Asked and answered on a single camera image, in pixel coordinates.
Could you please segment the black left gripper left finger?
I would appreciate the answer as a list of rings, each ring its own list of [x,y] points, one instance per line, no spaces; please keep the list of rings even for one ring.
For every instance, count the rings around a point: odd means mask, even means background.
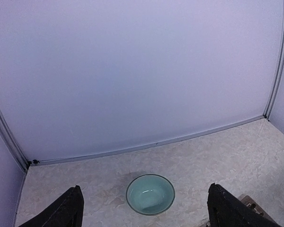
[[[80,186],[69,188],[41,213],[22,227],[80,227],[82,226],[84,198]]]

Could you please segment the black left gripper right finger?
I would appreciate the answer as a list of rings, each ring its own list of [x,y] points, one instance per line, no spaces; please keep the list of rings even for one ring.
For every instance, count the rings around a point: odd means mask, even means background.
[[[219,184],[208,191],[208,214],[212,227],[277,227],[277,223],[255,213]]]

